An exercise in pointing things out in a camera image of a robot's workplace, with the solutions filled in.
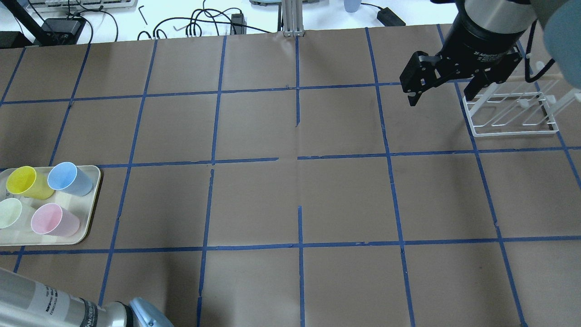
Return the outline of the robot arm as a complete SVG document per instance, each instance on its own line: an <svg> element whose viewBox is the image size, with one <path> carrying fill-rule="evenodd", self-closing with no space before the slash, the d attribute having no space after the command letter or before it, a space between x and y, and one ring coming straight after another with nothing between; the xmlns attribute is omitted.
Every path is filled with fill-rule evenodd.
<svg viewBox="0 0 581 327"><path fill-rule="evenodd" d="M412 54L399 79L415 106L427 90L459 79L470 82L463 91L472 100L483 88L502 84L524 60L517 41L525 31L533 36L543 29L544 47L550 61L533 83L557 64L570 85L580 87L580 2L578 0L457 0L457 16L434 56Z"/></svg>
<svg viewBox="0 0 581 327"><path fill-rule="evenodd" d="M129 304L98 306L89 300L0 270L2 327L172 327L160 310L143 298Z"/></svg>

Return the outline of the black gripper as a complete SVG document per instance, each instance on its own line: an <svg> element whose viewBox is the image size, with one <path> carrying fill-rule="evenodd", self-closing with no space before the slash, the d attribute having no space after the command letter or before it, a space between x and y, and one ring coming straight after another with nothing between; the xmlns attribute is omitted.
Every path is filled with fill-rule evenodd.
<svg viewBox="0 0 581 327"><path fill-rule="evenodd" d="M439 87L442 79L471 77L463 89L467 101L472 101L491 83L505 81L521 60L514 49L521 35L523 31L510 34L488 31L466 13L459 13L438 55L414 52L401 72L399 80L409 105L417 105L423 93Z"/></svg>

